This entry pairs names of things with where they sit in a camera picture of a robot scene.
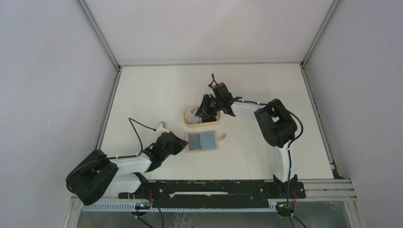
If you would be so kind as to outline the beige leather card holder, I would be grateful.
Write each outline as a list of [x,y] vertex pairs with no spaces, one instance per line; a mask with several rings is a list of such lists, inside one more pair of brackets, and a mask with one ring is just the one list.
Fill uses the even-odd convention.
[[216,130],[204,132],[192,132],[184,134],[188,145],[185,148],[187,153],[214,151],[219,149],[219,142],[226,138],[226,134],[217,134]]

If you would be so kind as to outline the blue grey credit card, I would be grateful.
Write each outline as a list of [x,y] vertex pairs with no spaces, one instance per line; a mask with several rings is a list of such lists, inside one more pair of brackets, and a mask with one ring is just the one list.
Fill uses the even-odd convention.
[[206,131],[201,132],[200,134],[200,142],[201,142],[201,150],[215,150],[217,149],[217,139],[215,131]]

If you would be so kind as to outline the black credit card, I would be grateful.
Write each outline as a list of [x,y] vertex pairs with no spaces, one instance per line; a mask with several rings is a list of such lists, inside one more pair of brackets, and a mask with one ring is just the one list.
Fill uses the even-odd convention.
[[199,151],[201,149],[200,134],[188,134],[188,150],[190,152]]

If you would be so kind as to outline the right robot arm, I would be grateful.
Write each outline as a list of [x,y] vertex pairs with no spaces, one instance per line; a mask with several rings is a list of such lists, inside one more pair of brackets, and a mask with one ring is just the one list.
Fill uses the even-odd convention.
[[292,144],[303,130],[301,120],[291,113],[279,99],[268,103],[244,100],[241,96],[233,96],[224,83],[209,84],[211,94],[204,94],[201,105],[195,116],[214,118],[218,112],[233,117],[248,117],[255,119],[264,140],[273,147],[275,152],[274,180],[275,193],[282,198],[288,197],[294,190],[291,182],[297,181],[292,162]]

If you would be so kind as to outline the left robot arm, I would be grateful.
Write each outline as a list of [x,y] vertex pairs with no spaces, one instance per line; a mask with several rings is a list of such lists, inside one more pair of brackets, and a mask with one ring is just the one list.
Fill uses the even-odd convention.
[[163,132],[138,155],[108,157],[102,150],[94,150],[66,177],[67,190],[86,206],[119,193],[143,198],[149,186],[138,174],[159,168],[170,155],[177,155],[187,145],[173,132]]

